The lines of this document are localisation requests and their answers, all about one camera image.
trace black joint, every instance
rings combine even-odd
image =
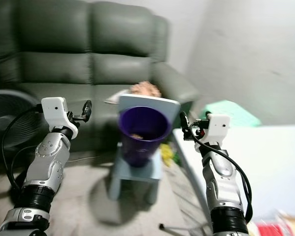
[[[188,119],[187,114],[184,111],[182,111],[182,112],[180,112],[179,117],[180,117],[181,128],[188,129],[189,128],[189,119]]]
[[[203,129],[197,129],[197,130],[196,130],[196,135],[197,135],[197,139],[201,139],[201,138],[204,137],[205,132],[204,132]]]
[[[73,112],[68,112],[67,118],[68,118],[69,122],[71,122],[73,125],[75,125],[77,128],[79,128],[79,123],[74,121]]]
[[[36,111],[39,112],[39,113],[43,113],[42,104],[37,104],[36,105]]]
[[[49,213],[54,195],[55,192],[47,187],[28,185],[22,188],[15,208],[35,208]]]
[[[83,107],[83,113],[82,115],[85,115],[84,121],[87,122],[90,118],[90,115],[92,114],[92,102],[91,100],[87,100]]]
[[[247,223],[241,210],[234,207],[217,207],[211,211],[213,233],[241,232],[248,234]]]
[[[216,143],[216,145],[210,145],[209,143],[205,143],[207,146],[214,148],[216,150],[221,150],[221,147],[219,146],[218,143]],[[201,153],[201,156],[205,156],[207,153],[209,153],[210,151],[212,151],[211,149],[208,149],[207,147],[201,145],[199,147],[199,151]]]
[[[29,236],[47,236],[47,234],[41,230],[35,230]]]
[[[199,121],[199,127],[201,129],[208,129],[209,124],[210,124],[210,121],[208,119],[202,119]]]
[[[206,164],[210,161],[210,158],[202,159],[202,166],[206,166]]]
[[[61,129],[54,128],[54,129],[52,129],[52,133],[64,134],[68,138],[68,140],[70,140],[70,141],[71,141],[71,139],[73,137],[73,131],[70,128],[67,128],[66,126],[63,126]]]
[[[32,221],[10,222],[7,228],[9,230],[39,229],[40,232],[43,232],[49,227],[49,225],[50,223],[47,219],[43,218],[41,215],[34,215]]]

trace red object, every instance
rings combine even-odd
[[[257,225],[260,236],[284,236],[279,224]]]

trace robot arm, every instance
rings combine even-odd
[[[49,227],[53,197],[63,179],[63,168],[69,159],[70,140],[78,134],[79,123],[88,121],[91,101],[87,101],[80,116],[67,111],[66,100],[49,97],[41,100],[44,118],[50,132],[35,149],[19,200],[0,226],[0,236],[45,236]]]
[[[214,236],[248,236],[247,222],[244,217],[240,191],[236,183],[236,169],[218,152],[227,135],[230,118],[226,115],[208,113],[206,120],[197,120],[196,136],[191,132],[189,121],[184,112],[180,114],[184,140],[197,139],[195,150],[201,153],[203,176],[206,182],[206,197],[211,213]]]

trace gray floor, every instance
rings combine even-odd
[[[119,201],[107,198],[112,163],[102,157],[68,163],[65,178],[51,208],[49,236],[202,235],[205,218],[193,190],[178,166],[164,166],[158,200],[143,200],[146,185],[124,182]],[[0,175],[0,223],[13,207],[6,190],[9,182]],[[197,227],[190,231],[163,232],[158,224]]]

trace sofa cushion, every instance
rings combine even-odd
[[[88,3],[20,0],[17,19],[23,51],[85,52],[89,49]]]
[[[39,100],[44,97],[64,97],[67,103],[86,101],[92,99],[94,94],[94,86],[92,85],[20,83],[19,86],[34,94]]]
[[[0,0],[0,58],[17,51],[13,11],[15,1]]]
[[[22,53],[23,82],[90,84],[90,54]]]
[[[153,50],[149,55],[153,62],[166,61],[168,45],[168,22],[161,16],[155,16],[155,35]]]
[[[129,85],[96,85],[94,86],[93,111],[95,118],[95,132],[97,136],[110,136],[110,132],[118,130],[118,105],[104,103],[104,100]]]
[[[0,59],[0,82],[20,82],[19,56]]]
[[[92,5],[93,51],[148,56],[152,50],[154,16],[139,6],[112,2]]]
[[[95,84],[136,84],[150,80],[150,58],[114,54],[93,56]]]

